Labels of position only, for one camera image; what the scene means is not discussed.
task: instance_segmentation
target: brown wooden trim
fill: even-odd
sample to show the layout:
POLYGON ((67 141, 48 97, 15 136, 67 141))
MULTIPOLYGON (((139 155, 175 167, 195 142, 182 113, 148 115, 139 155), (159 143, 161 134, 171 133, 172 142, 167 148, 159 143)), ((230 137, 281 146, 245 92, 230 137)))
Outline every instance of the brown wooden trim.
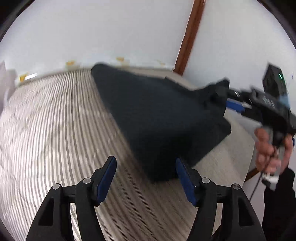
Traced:
POLYGON ((194 0, 185 35, 175 64, 174 72, 179 75, 183 75, 186 68, 195 36, 200 25, 202 13, 205 8, 205 2, 206 0, 194 0))
POLYGON ((246 179, 244 180, 244 182, 250 180, 252 177, 254 177, 259 171, 254 168, 252 171, 249 171, 247 176, 246 176, 246 179))

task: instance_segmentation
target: folded black garment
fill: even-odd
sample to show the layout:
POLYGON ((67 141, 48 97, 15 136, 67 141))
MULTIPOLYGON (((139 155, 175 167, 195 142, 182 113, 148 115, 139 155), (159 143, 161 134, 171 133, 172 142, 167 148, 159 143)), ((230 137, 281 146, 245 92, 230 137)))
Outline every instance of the folded black garment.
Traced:
POLYGON ((195 165, 231 133, 224 119, 229 88, 223 80, 188 90, 168 78, 135 75, 104 64, 91 74, 105 106, 151 181, 176 177, 180 157, 195 165))

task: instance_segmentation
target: white wall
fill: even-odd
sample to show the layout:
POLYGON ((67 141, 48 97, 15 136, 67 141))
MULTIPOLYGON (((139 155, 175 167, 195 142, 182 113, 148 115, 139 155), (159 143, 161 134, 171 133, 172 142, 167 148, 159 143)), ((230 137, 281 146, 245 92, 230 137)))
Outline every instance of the white wall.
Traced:
POLYGON ((61 69, 69 60, 116 63, 116 57, 173 68, 193 1, 36 0, 1 41, 0 61, 18 74, 61 69))
MULTIPOLYGON (((293 73, 296 74, 296 50, 280 23, 257 0, 207 0, 184 77, 198 86, 228 77, 232 88, 248 89, 253 85, 263 89, 268 62, 282 69, 291 110, 296 113, 296 83, 292 81, 293 73)), ((253 135, 258 123, 234 115, 253 135)), ((296 170, 295 153, 289 166, 296 170)), ((258 175, 244 184, 248 197, 257 179, 258 175)), ((251 202, 261 222, 264 189, 260 182, 251 202)))

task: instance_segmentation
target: striped bedsheet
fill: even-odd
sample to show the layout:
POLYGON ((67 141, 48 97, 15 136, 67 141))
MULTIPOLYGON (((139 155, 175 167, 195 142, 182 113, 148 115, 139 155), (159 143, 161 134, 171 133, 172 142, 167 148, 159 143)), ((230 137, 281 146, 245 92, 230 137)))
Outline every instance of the striped bedsheet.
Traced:
MULTIPOLYGON (((220 156, 225 152, 223 145, 227 143, 216 150, 220 156)), ((54 183, 74 185, 90 177, 110 155, 117 159, 117 171, 106 200, 96 208, 106 240, 186 240, 197 209, 187 201, 178 180, 149 182, 105 109, 89 69, 22 85, 3 110, 0 218, 15 240, 26 239, 54 183)), ((235 156, 226 156, 228 168, 235 156)), ((230 185, 242 182, 241 176, 233 168, 218 179, 230 185)), ((70 210, 74 238, 80 240, 74 204, 70 210)))

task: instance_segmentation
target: black sleeve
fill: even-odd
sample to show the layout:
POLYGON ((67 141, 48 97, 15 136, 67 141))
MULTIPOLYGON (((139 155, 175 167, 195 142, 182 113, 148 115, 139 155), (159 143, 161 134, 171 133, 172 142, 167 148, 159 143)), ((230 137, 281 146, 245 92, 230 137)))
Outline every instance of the black sleeve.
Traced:
POLYGON ((293 190, 295 173, 287 168, 272 191, 264 191, 262 228, 267 241, 296 240, 296 199, 293 190))

